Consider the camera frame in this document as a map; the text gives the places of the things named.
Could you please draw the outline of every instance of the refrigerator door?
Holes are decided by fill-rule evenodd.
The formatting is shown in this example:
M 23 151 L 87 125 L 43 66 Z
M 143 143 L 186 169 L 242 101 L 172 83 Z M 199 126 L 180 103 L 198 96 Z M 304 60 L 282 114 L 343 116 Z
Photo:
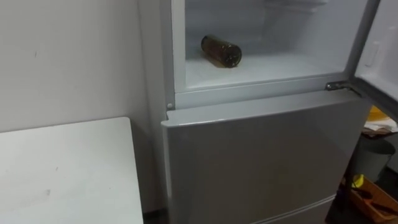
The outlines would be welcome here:
M 169 111 L 172 223 L 254 223 L 334 196 L 369 108 L 336 90 Z
M 381 0 L 351 85 L 398 121 L 398 1 Z

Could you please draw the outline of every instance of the white surface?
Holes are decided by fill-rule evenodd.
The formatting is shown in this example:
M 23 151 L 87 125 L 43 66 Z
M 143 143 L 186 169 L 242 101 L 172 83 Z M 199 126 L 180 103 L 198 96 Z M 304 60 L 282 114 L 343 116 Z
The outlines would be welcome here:
M 267 82 L 255 85 L 241 85 L 229 88 L 216 88 L 210 90 L 190 91 L 175 94 L 175 108 L 187 109 L 198 106 L 232 103 L 244 100 L 284 96 L 325 89 L 328 82 L 344 80 L 343 74 L 325 77 L 296 79 L 284 82 Z
M 0 134 L 0 223 L 142 223 L 130 120 Z
M 261 100 L 168 111 L 167 116 L 169 120 L 163 121 L 162 125 L 174 127 L 234 121 L 270 114 L 292 113 L 293 111 L 309 109 L 314 107 L 314 105 L 319 107 L 354 100 L 358 100 L 357 94 L 346 90 L 316 91 Z
M 382 0 L 356 76 L 398 101 L 398 1 Z
M 279 1 L 173 0 L 175 92 L 343 73 L 366 3 L 289 1 L 292 8 L 269 8 Z M 241 64 L 216 68 L 203 59 L 199 48 L 207 34 L 239 45 Z M 268 47 L 253 45 L 258 42 Z
M 128 116 L 159 208 L 136 0 L 0 1 L 0 108 L 0 132 Z
M 385 128 L 392 133 L 398 132 L 398 125 L 393 119 L 382 119 L 379 121 L 367 121 L 364 125 L 365 128 L 369 128 L 373 131 Z

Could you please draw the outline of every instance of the white wall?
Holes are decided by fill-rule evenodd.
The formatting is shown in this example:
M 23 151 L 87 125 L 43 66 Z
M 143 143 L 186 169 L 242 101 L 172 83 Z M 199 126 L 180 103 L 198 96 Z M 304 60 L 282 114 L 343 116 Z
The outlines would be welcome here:
M 0 132 L 130 117 L 149 211 L 146 98 L 135 0 L 0 1 Z

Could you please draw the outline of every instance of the white table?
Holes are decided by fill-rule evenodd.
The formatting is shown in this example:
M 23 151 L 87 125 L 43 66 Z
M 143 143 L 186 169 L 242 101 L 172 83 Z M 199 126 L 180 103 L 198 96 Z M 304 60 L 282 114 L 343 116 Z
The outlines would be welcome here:
M 130 120 L 1 133 L 0 223 L 142 224 Z

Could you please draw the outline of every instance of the refrigerator drawer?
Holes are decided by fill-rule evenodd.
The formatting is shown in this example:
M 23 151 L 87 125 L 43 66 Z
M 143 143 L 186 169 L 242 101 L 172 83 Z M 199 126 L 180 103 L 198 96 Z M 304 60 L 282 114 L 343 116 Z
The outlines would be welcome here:
M 278 217 L 259 221 L 253 224 L 321 224 L 325 222 L 326 215 L 334 197 L 324 199 L 309 206 L 279 215 Z

